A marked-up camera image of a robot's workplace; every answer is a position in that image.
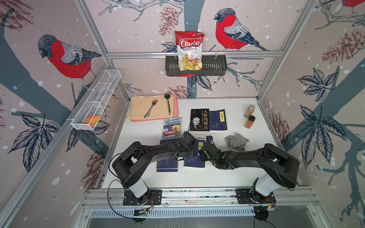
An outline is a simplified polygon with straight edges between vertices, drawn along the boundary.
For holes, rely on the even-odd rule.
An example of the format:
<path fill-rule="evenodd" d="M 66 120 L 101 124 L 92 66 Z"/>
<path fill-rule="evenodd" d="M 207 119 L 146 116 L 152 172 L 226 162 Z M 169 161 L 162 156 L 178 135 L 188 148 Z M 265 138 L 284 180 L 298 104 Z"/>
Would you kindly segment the blue book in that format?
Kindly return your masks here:
<path fill-rule="evenodd" d="M 163 159 L 157 162 L 158 173 L 178 172 L 178 161 L 176 159 Z"/>
<path fill-rule="evenodd" d="M 205 140 L 197 140 L 194 145 L 194 157 L 200 156 L 199 150 L 202 149 L 203 145 L 205 143 Z"/>
<path fill-rule="evenodd" d="M 184 166 L 193 168 L 204 168 L 205 162 L 201 160 L 201 157 L 199 155 L 194 157 L 185 157 Z"/>
<path fill-rule="evenodd" d="M 227 131 L 225 110 L 210 111 L 210 130 Z"/>

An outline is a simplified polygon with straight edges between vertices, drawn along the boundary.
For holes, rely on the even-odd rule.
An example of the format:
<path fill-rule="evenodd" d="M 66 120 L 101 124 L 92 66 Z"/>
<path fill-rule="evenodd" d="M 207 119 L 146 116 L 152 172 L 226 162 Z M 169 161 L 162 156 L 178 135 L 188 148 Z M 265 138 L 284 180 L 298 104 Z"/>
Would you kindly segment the Treehouse colourful paperback book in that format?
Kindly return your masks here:
<path fill-rule="evenodd" d="M 162 140 L 170 140 L 180 137 L 181 118 L 166 118 L 163 125 Z"/>

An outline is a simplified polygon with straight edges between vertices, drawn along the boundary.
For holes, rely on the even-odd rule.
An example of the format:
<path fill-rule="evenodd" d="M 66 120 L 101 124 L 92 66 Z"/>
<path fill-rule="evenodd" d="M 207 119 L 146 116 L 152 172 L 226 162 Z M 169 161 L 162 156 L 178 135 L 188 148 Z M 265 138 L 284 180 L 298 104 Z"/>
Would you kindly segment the grey striped cloth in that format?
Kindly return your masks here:
<path fill-rule="evenodd" d="M 249 139 L 243 137 L 239 133 L 235 133 L 235 135 L 228 135 L 224 139 L 229 147 L 232 147 L 239 152 L 244 152 L 245 146 L 249 142 Z"/>

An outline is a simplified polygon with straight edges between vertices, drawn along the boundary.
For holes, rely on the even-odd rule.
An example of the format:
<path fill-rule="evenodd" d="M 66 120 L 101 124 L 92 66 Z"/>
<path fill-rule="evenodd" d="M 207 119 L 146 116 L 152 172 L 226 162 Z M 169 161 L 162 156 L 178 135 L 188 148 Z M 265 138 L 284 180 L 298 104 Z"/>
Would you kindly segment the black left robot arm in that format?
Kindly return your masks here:
<path fill-rule="evenodd" d="M 179 158 L 192 157 L 196 144 L 197 139 L 188 132 L 184 132 L 182 138 L 170 139 L 154 146 L 142 145 L 137 141 L 113 161 L 112 168 L 124 188 L 129 189 L 136 198 L 145 200 L 149 197 L 149 189 L 142 175 L 149 164 L 165 159 L 177 161 Z"/>

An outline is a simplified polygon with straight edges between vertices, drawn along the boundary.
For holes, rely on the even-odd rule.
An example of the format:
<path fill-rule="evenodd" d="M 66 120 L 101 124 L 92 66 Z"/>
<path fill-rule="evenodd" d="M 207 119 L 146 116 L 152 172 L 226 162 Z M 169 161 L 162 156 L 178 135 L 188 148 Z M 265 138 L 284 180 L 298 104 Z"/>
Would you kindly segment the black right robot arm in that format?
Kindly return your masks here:
<path fill-rule="evenodd" d="M 210 161 L 220 170 L 243 167 L 263 169 L 266 173 L 255 179 L 250 190 L 252 196 L 267 197 L 279 187 L 293 190 L 297 184 L 299 160 L 270 143 L 254 151 L 222 152 L 215 144 L 205 142 L 199 150 L 199 155 L 204 162 Z"/>

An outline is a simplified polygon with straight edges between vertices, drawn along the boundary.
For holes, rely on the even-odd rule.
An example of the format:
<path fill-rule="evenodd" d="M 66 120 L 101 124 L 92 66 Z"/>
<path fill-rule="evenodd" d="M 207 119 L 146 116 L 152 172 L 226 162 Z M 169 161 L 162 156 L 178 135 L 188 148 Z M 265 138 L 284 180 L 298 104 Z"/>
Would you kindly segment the black portrait cover book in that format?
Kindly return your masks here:
<path fill-rule="evenodd" d="M 210 110 L 209 109 L 192 109 L 190 131 L 209 132 L 210 131 Z"/>

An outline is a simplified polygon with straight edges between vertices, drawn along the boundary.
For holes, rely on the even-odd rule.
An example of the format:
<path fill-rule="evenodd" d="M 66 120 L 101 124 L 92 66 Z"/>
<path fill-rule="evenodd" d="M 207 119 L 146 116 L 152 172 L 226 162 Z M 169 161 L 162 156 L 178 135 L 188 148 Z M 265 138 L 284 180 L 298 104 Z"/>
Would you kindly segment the orange spice jar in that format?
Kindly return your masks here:
<path fill-rule="evenodd" d="M 244 127 L 250 129 L 254 124 L 255 119 L 256 119 L 255 116 L 249 116 Z"/>

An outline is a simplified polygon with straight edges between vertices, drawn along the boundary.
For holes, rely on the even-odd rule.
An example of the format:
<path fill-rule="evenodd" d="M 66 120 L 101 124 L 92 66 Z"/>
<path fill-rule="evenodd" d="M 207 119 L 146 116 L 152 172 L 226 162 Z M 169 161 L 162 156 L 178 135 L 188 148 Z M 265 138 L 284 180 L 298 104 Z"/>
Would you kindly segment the black ladle spoon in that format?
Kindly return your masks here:
<path fill-rule="evenodd" d="M 171 107 L 170 107 L 170 102 L 169 102 L 169 99 L 170 99 L 171 95 L 166 93 L 166 94 L 164 94 L 164 97 L 165 97 L 166 102 L 167 102 L 168 114 L 171 115 Z"/>

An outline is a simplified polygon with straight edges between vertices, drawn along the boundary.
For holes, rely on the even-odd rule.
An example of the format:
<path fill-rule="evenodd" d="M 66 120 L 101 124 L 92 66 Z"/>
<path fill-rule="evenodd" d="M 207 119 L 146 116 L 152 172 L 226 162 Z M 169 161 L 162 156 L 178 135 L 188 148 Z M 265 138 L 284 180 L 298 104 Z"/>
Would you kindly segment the iridescent purple spoon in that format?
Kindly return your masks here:
<path fill-rule="evenodd" d="M 157 102 L 158 102 L 157 99 L 155 99 L 155 100 L 152 101 L 151 107 L 149 108 L 149 110 L 147 111 L 147 113 L 144 115 L 144 118 L 147 118 L 147 117 L 150 116 L 150 113 L 151 113 L 153 107 L 157 104 Z"/>

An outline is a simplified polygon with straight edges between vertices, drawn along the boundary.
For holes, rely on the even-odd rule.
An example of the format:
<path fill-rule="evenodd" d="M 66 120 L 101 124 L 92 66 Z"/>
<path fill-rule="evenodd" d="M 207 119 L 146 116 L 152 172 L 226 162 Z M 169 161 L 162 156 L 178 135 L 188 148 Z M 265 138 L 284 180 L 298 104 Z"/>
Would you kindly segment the beige spice jar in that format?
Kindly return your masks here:
<path fill-rule="evenodd" d="M 254 110 L 255 110 L 255 105 L 250 104 L 245 111 L 244 117 L 249 118 L 253 114 Z"/>

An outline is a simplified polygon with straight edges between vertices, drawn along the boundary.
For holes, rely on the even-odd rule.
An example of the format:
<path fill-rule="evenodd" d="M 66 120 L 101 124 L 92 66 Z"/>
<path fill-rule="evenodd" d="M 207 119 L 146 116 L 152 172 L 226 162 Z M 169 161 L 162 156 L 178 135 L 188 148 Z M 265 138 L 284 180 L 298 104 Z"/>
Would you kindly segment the orange packet in shelf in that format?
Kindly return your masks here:
<path fill-rule="evenodd" d="M 87 124 L 91 127 L 93 127 L 95 124 L 97 124 L 97 122 L 99 121 L 100 116 L 99 115 L 90 115 L 88 116 L 85 121 L 83 122 L 83 124 Z"/>

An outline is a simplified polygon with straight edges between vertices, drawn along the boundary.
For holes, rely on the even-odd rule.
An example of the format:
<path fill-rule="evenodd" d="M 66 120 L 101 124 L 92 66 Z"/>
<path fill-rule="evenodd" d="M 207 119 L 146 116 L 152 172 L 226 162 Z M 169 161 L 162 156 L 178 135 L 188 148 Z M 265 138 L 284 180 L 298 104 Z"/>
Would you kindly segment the red Chuba chips bag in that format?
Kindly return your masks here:
<path fill-rule="evenodd" d="M 204 34 L 195 31 L 175 31 L 175 38 L 179 70 L 202 70 L 202 43 Z"/>

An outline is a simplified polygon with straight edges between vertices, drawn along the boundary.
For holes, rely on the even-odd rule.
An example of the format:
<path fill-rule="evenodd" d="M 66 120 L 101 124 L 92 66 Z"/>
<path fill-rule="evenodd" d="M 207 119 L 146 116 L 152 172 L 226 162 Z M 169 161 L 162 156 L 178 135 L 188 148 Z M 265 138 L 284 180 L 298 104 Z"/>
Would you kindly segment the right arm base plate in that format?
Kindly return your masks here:
<path fill-rule="evenodd" d="M 276 199 L 273 193 L 263 196 L 257 191 L 249 188 L 236 189 L 236 198 L 239 204 L 275 204 Z"/>

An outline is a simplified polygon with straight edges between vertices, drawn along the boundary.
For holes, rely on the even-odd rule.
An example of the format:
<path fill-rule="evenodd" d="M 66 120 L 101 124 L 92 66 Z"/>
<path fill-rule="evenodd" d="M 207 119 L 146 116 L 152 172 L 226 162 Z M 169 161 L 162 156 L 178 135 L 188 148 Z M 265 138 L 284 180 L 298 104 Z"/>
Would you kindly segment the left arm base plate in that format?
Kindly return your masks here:
<path fill-rule="evenodd" d="M 152 206 L 160 205 L 162 198 L 161 190 L 147 190 L 147 192 L 141 196 L 136 197 L 131 190 L 126 190 L 124 194 L 124 206 Z"/>

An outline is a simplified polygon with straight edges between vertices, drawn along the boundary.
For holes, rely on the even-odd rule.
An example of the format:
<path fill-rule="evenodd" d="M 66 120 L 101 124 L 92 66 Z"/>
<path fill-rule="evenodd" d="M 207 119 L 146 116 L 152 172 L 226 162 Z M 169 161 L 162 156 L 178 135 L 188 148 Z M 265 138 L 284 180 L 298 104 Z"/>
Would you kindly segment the black wall basket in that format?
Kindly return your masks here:
<path fill-rule="evenodd" d="M 180 71 L 177 57 L 166 56 L 165 59 L 165 71 L 168 77 L 224 76 L 226 70 L 227 63 L 224 55 L 203 55 L 201 70 Z"/>

